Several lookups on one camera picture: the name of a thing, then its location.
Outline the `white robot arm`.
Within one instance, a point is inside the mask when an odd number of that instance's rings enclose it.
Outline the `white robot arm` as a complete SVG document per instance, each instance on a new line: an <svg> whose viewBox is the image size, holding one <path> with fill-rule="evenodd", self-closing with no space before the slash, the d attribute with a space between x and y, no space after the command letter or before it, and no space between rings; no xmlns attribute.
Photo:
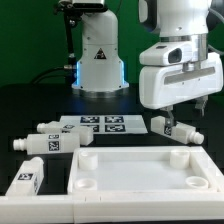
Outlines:
<svg viewBox="0 0 224 224"><path fill-rule="evenodd" d="M220 56L207 44L210 15L221 0L138 0L136 29L120 32L111 11L85 13L82 56L72 87L85 94L128 87L118 56L118 38L139 54L139 98L149 109L169 108L223 88Z"/></svg>

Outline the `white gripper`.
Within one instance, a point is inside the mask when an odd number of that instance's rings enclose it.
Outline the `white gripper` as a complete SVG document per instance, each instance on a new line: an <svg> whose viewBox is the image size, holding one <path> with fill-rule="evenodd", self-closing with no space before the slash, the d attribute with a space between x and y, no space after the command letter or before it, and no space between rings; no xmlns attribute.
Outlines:
<svg viewBox="0 0 224 224"><path fill-rule="evenodd" d="M184 101L196 99L195 108L204 115L208 97L223 88L223 68L219 55L208 54L200 68L184 71L181 64L167 67L145 66L139 77L139 97L141 104L149 109L160 109L168 116L165 125L173 127L173 108L168 107Z"/></svg>

